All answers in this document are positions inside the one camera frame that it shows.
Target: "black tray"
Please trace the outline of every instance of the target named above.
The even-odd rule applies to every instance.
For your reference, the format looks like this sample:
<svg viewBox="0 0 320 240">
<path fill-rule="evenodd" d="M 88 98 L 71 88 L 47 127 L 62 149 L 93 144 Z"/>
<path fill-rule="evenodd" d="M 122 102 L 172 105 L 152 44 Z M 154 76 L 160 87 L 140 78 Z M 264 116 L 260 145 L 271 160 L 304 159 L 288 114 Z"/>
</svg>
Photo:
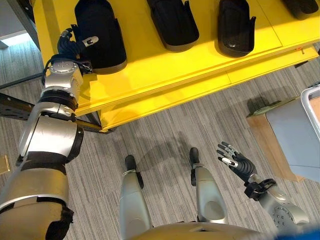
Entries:
<svg viewBox="0 0 320 240">
<path fill-rule="evenodd" d="M 199 38 L 189 1 L 147 0 L 164 47 L 173 52 L 190 49 Z"/>
<path fill-rule="evenodd" d="M 74 9 L 78 40 L 97 36 L 99 41 L 85 49 L 81 57 L 91 61 L 97 74 L 111 74 L 127 65 L 126 49 L 118 20 L 106 0 L 80 0 Z"/>
<path fill-rule="evenodd" d="M 310 14 L 318 11 L 315 0 L 282 0 L 292 15 L 299 20 L 307 19 Z"/>
<path fill-rule="evenodd" d="M 218 16 L 218 46 L 230 57 L 249 54 L 255 47 L 256 17 L 250 19 L 246 0 L 220 0 Z"/>
</svg>

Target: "gray bin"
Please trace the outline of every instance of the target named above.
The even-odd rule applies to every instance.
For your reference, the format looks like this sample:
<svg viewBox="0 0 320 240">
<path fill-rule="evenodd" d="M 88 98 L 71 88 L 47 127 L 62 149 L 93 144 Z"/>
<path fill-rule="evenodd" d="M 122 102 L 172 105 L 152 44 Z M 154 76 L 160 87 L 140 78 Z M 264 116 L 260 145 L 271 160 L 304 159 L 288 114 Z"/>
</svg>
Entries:
<svg viewBox="0 0 320 240">
<path fill-rule="evenodd" d="M 310 100 L 319 96 L 320 85 L 266 113 L 291 171 L 317 182 L 320 182 L 320 123 Z"/>
</svg>

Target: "yellow table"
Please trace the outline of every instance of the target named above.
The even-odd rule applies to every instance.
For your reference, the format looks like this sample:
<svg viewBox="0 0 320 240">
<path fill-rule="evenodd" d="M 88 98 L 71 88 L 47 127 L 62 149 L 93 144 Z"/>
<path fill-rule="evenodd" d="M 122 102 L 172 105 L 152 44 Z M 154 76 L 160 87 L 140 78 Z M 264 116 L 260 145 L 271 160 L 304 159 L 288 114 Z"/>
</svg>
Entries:
<svg viewBox="0 0 320 240">
<path fill-rule="evenodd" d="M 217 47 L 219 1 L 190 0 L 200 32 L 197 44 L 167 51 L 151 20 L 147 0 L 109 0 L 118 18 L 127 67 L 109 75 L 85 75 L 76 114 L 99 111 L 103 131 L 318 56 L 319 11 L 300 21 L 280 0 L 247 0 L 256 16 L 255 48 L 245 57 L 224 56 Z M 60 33 L 75 24 L 78 0 L 34 0 L 44 62 L 57 53 Z"/>
</svg>

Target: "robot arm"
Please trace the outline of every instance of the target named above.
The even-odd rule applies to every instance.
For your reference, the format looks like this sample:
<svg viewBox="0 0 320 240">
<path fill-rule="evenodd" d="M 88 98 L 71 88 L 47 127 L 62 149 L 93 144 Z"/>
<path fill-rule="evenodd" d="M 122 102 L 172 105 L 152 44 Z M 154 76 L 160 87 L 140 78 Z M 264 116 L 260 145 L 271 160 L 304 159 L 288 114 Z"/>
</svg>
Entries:
<svg viewBox="0 0 320 240">
<path fill-rule="evenodd" d="M 217 150 L 218 159 L 244 182 L 245 194 L 258 201 L 273 219 L 281 234 L 300 233 L 309 224 L 309 218 L 303 210 L 294 205 L 290 198 L 277 186 L 273 179 L 263 180 L 255 165 L 244 157 L 232 145 L 222 142 Z"/>
<path fill-rule="evenodd" d="M 61 34 L 59 54 L 44 70 L 50 75 L 20 139 L 20 166 L 0 195 L 3 240 L 60 240 L 73 219 L 65 164 L 78 156 L 84 136 L 75 116 L 83 83 L 76 55 L 98 38 L 70 41 L 71 31 Z"/>
</svg>

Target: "gray carpet floor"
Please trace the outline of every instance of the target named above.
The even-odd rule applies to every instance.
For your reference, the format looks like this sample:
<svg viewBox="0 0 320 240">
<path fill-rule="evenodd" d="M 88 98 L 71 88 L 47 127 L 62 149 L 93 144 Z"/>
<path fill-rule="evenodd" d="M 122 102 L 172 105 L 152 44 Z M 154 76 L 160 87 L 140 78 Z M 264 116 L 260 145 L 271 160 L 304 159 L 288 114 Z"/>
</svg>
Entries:
<svg viewBox="0 0 320 240">
<path fill-rule="evenodd" d="M 251 159 L 264 178 L 274 174 L 248 126 L 248 101 L 255 108 L 298 96 L 320 80 L 320 59 L 288 67 L 249 82 L 124 124 L 110 134 L 86 132 L 80 156 L 67 165 L 69 207 L 74 223 L 67 240 L 119 239 L 119 194 L 124 159 L 136 158 L 144 179 L 144 195 L 154 226 L 197 218 L 196 189 L 190 184 L 189 149 L 214 176 L 228 210 L 229 223 L 265 233 L 275 231 L 272 219 L 244 194 L 243 182 L 217 159 L 216 148 L 227 141 Z M 41 92 L 36 79 L 1 92 L 35 103 Z M 0 155 L 14 168 L 24 122 L 0 118 Z M 0 176 L 0 189 L 11 173 Z M 279 187 L 320 224 L 320 184 L 275 177 Z"/>
<path fill-rule="evenodd" d="M 43 71 L 41 52 L 33 41 L 0 49 L 0 85 Z"/>
</svg>

